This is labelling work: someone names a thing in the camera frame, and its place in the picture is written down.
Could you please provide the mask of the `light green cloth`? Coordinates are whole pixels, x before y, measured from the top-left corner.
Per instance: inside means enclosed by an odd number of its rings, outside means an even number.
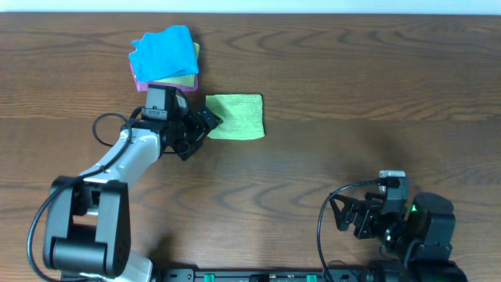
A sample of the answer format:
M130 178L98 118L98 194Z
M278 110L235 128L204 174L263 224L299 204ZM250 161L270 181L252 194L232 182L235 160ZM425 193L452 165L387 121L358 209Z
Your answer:
M211 130L211 139L254 140L265 136L261 94L206 96L205 106L222 119Z

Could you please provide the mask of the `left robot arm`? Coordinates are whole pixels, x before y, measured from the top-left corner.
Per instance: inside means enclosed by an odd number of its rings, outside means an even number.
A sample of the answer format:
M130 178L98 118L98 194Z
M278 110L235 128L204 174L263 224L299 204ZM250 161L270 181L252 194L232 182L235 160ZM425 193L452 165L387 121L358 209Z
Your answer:
M36 214L47 215L42 259L63 281L150 281L153 263L131 250L129 193L165 154L187 160L223 120L185 93L150 86L123 117L117 142L78 176L60 176Z

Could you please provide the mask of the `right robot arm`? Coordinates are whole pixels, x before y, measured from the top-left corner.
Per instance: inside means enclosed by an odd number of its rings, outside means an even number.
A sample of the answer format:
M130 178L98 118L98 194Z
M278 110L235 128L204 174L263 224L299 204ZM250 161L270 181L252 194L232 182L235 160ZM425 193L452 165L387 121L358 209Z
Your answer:
M373 267L367 281L396 281L405 273L409 281L466 281L467 276L449 259L456 225L452 202L435 193L418 193L411 208L406 196L367 193L364 200L336 195L330 200L337 228L355 226L359 240L377 239L396 260Z

